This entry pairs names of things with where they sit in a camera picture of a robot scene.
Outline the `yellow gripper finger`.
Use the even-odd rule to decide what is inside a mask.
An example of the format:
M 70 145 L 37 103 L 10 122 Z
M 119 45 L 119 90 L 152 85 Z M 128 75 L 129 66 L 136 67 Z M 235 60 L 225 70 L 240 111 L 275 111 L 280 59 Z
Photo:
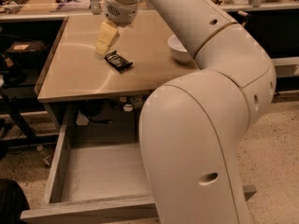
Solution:
M 103 60 L 108 54 L 110 48 L 119 37 L 118 25 L 112 21 L 103 21 L 101 23 L 97 40 L 95 43 L 95 54 L 100 60 Z

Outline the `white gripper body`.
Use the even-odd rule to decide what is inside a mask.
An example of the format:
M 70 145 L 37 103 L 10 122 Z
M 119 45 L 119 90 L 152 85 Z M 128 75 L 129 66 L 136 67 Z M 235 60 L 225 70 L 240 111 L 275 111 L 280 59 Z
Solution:
M 128 3 L 120 0 L 104 0 L 104 15 L 119 26 L 126 26 L 133 22 L 138 11 L 139 0 Z

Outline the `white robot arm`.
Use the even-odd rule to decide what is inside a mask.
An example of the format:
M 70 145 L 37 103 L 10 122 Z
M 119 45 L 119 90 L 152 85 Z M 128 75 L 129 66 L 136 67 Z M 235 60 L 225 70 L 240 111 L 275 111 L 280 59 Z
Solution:
M 260 44 L 210 0 L 149 0 L 198 65 L 144 104 L 139 141 L 162 224 L 250 224 L 236 144 L 271 103 L 277 78 Z M 133 20 L 139 0 L 105 0 Z

